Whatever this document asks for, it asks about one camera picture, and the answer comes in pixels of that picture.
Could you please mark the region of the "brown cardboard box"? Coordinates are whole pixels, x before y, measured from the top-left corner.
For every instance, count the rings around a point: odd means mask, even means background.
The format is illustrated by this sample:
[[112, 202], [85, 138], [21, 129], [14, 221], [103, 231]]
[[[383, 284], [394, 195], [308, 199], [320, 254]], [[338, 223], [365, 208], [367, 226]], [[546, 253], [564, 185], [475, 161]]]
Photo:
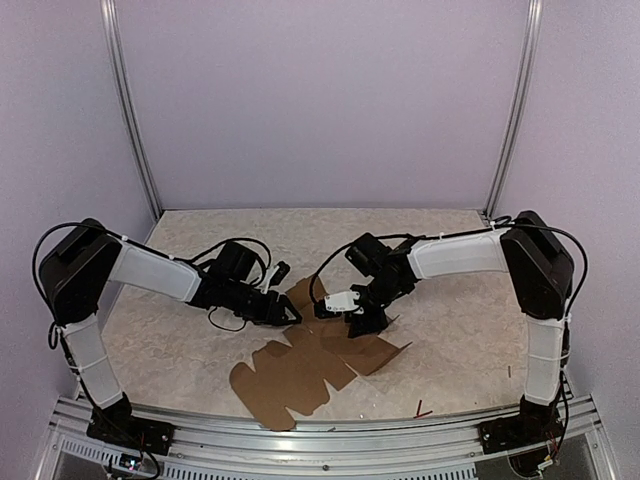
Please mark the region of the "brown cardboard box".
[[292, 412], [312, 415], [330, 401], [327, 389], [343, 390], [358, 376], [370, 376], [395, 359], [398, 347], [377, 335], [351, 339], [341, 316], [321, 320], [314, 314], [310, 279], [298, 281], [287, 298], [302, 322], [287, 328], [284, 343], [271, 340], [252, 353], [253, 364], [236, 364], [230, 372], [232, 390], [263, 427], [275, 432], [296, 426]]

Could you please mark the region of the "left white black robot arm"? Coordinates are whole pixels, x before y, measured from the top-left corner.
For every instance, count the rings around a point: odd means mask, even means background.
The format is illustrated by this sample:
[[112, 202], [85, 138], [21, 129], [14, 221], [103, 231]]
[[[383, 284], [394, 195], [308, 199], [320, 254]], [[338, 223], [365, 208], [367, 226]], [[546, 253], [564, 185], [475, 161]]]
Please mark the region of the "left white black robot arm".
[[[60, 230], [65, 236], [42, 255], [38, 249]], [[275, 289], [289, 265], [274, 262], [258, 239], [231, 237], [184, 258], [87, 218], [50, 228], [36, 246], [31, 275], [52, 317], [49, 346], [62, 349], [91, 405], [87, 436], [142, 455], [167, 455], [175, 427], [134, 414], [104, 344], [110, 317], [100, 312], [105, 294], [120, 297], [135, 289], [200, 311], [226, 310], [257, 326], [281, 328], [302, 321], [292, 301]]]

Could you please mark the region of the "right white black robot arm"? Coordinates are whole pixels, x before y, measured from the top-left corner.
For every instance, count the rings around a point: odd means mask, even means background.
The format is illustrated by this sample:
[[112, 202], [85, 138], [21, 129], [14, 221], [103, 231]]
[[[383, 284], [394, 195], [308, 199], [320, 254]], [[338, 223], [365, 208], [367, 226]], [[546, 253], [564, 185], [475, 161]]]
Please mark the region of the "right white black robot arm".
[[563, 437], [558, 404], [566, 398], [563, 368], [569, 354], [574, 260], [557, 233], [537, 213], [523, 211], [508, 225], [438, 237], [409, 235], [394, 248], [365, 233], [345, 253], [370, 280], [352, 286], [337, 305], [352, 338], [384, 330], [387, 307], [420, 281], [481, 272], [509, 275], [526, 317], [526, 379], [517, 414], [479, 425], [486, 454]]

